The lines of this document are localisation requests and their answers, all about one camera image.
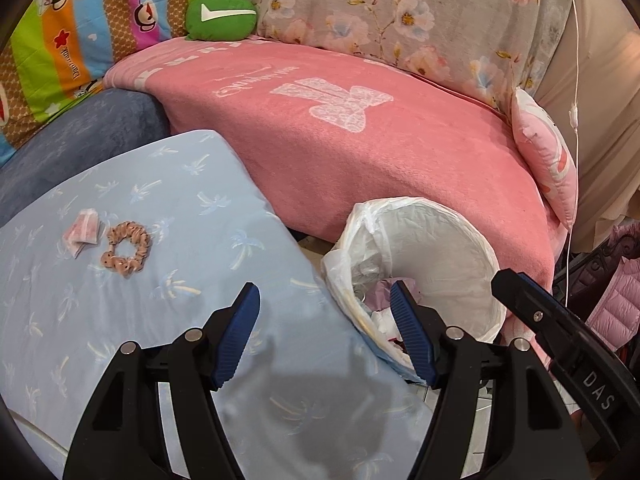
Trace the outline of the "pink white wrapper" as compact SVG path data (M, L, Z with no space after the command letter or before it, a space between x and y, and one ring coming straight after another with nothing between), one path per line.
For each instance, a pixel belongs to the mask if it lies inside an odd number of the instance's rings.
M64 232L62 242L73 258L77 258L85 246L99 243L100 217L93 209L81 209L72 225Z

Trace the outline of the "white bag-lined trash bin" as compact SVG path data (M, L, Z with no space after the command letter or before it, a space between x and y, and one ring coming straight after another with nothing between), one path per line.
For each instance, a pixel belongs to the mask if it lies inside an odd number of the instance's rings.
M374 354L421 386L425 382L408 354L390 340L364 303L375 283L410 278L420 292L419 304L479 341L494 341L506 320L506 308L490 291L499 270L491 244L462 214L426 198L380 198L355 205L321 269L335 302Z

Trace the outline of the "pink puffer jacket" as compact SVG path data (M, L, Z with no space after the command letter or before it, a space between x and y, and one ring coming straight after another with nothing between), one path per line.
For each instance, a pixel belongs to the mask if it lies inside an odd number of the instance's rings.
M621 256L608 286L587 318L587 326L612 351L628 344L639 329L639 222L616 226L610 242L633 242Z

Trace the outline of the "pink white small pillow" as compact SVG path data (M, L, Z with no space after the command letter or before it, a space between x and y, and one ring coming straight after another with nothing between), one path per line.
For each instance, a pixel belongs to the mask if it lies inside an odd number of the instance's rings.
M577 218L578 171L565 140L549 114L522 88L513 91L514 142L539 191L563 226Z

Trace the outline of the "pink dotted scrunchie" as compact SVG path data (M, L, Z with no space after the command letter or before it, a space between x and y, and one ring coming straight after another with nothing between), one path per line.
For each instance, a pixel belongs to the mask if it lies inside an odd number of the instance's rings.
M134 221L124 221L105 231L106 251L100 257L100 265L122 278L143 270L152 246L152 235Z

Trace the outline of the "blue-grey velvet cushion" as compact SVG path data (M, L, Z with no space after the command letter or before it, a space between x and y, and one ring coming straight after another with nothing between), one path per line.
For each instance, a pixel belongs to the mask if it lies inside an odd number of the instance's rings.
M1 222L76 174L169 135L169 120L154 96L122 89L90 96L1 166Z

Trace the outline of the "pink blanket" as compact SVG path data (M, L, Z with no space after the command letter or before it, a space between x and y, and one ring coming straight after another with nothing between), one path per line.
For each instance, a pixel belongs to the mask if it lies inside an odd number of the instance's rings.
M356 56L254 38L166 40L120 60L103 85L154 96L164 140L218 133L325 285L322 258L352 208L394 197L457 211L499 270L552 284L565 230L510 126L483 104Z

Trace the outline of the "grey floral quilt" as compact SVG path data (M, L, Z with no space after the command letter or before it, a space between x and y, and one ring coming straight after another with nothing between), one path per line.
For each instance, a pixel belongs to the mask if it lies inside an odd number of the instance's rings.
M534 93L573 0L250 0L257 32L385 63L505 113Z

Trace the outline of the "colourful monkey striped pillow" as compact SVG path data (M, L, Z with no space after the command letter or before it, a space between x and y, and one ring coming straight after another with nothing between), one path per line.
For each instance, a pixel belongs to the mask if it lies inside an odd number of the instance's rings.
M99 92L122 58L184 35L191 0L34 0L1 51L1 159Z

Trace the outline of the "green checkmark plush cushion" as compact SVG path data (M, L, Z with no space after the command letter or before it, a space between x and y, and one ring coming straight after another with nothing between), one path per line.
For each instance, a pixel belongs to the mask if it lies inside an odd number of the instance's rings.
M184 19L191 40L243 40L256 24L257 10L250 0L192 0Z

